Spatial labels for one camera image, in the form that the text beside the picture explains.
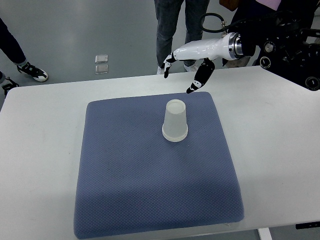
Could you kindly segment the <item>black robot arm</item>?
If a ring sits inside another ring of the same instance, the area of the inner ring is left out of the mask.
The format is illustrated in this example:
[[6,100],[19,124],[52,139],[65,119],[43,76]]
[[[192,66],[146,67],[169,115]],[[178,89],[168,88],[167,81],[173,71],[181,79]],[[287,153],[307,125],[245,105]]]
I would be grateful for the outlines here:
[[310,91],[320,88],[320,46],[308,43],[319,37],[318,29],[304,28],[302,21],[289,11],[241,20],[235,27],[245,55],[259,46],[257,64]]

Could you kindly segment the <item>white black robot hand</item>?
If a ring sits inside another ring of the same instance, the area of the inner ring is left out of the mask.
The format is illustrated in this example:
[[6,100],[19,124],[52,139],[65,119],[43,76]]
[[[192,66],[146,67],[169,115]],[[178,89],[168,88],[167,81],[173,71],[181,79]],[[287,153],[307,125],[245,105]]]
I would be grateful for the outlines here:
[[203,59],[203,63],[195,73],[193,82],[186,90],[186,93],[190,94],[207,83],[215,70],[213,60],[223,58],[233,61],[243,57],[244,53],[239,33],[231,32],[222,38],[191,41],[177,48],[166,57],[162,65],[164,67],[164,77],[169,76],[169,69],[172,63],[176,61]]

